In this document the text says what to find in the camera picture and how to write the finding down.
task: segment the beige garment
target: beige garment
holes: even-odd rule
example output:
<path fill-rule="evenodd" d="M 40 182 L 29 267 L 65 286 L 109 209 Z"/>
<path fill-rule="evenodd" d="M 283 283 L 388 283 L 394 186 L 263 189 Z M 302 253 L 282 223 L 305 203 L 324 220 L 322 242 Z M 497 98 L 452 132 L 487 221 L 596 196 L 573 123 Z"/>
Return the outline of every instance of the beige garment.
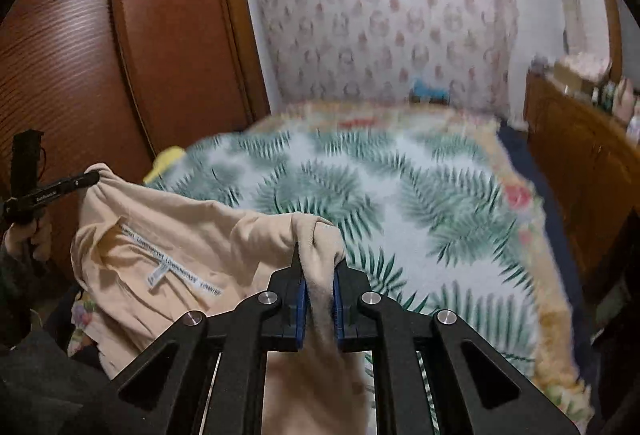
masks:
<path fill-rule="evenodd" d="M 188 310 L 233 310 L 290 265 L 296 242 L 309 289 L 304 349 L 271 353 L 264 393 L 265 434 L 364 433 L 367 407 L 355 355 L 340 354 L 331 316 L 340 232 L 317 216 L 265 215 L 191 200 L 116 177 L 104 164 L 98 185 L 81 195 L 71 247 L 74 275 L 97 304 L 86 333 L 113 378 Z M 121 229 L 125 225 L 213 287 L 196 289 L 168 272 L 151 290 L 159 263 Z"/>

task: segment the bed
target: bed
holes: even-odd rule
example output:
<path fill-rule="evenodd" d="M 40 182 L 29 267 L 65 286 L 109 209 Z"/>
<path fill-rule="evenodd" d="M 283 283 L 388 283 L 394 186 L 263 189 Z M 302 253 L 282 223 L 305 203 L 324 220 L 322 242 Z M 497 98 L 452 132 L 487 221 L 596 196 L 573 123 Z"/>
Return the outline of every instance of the bed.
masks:
<path fill-rule="evenodd" d="M 412 311 L 453 309 L 585 431 L 588 317 L 558 209 L 519 132 L 426 104 L 306 103 L 169 158 L 146 185 L 329 219 L 374 290 Z M 70 353 L 92 306 L 87 296 L 75 305 Z M 368 356 L 366 371 L 372 392 Z"/>

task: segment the white care tag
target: white care tag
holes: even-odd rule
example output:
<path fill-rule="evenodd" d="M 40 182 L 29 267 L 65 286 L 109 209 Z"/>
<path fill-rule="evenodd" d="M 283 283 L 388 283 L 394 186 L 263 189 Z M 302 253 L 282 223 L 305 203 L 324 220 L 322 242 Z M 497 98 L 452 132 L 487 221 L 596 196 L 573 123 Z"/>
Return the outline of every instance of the white care tag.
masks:
<path fill-rule="evenodd" d="M 160 251 L 155 245 L 146 241 L 127 225 L 120 224 L 120 228 L 125 235 L 135 241 L 140 247 L 143 247 L 149 253 L 151 253 L 151 256 L 160 264 L 155 271 L 153 271 L 149 276 L 146 277 L 146 283 L 149 285 L 149 287 L 154 288 L 156 285 L 158 285 L 158 282 L 164 277 L 164 275 L 167 272 L 171 271 L 178 278 L 186 281 L 197 290 L 204 290 L 209 294 L 213 294 L 213 296 L 220 296 L 220 294 L 222 294 L 222 290 L 204 281 L 202 278 L 193 274 L 193 272 L 189 271 L 188 269 L 185 269 L 177 261 Z"/>

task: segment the wardrobe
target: wardrobe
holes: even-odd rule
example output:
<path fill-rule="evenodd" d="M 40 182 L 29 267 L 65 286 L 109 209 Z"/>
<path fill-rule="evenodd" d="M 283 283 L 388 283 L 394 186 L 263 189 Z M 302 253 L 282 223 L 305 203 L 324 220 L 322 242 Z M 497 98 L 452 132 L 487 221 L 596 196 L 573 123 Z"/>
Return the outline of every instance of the wardrobe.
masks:
<path fill-rule="evenodd" d="M 247 0 L 17 0 L 0 26 L 0 193 L 12 137 L 45 132 L 42 183 L 104 162 L 140 182 L 156 154 L 270 113 Z M 51 206 L 68 274 L 77 197 Z"/>

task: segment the patterned wall covering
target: patterned wall covering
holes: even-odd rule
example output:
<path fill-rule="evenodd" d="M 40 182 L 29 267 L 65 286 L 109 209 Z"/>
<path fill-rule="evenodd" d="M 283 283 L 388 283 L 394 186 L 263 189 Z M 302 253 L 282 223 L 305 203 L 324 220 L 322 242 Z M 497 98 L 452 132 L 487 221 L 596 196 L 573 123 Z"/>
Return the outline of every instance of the patterned wall covering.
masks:
<path fill-rule="evenodd" d="M 509 115 L 515 0 L 260 0 L 284 102 L 408 97 L 415 78 L 452 103 Z"/>

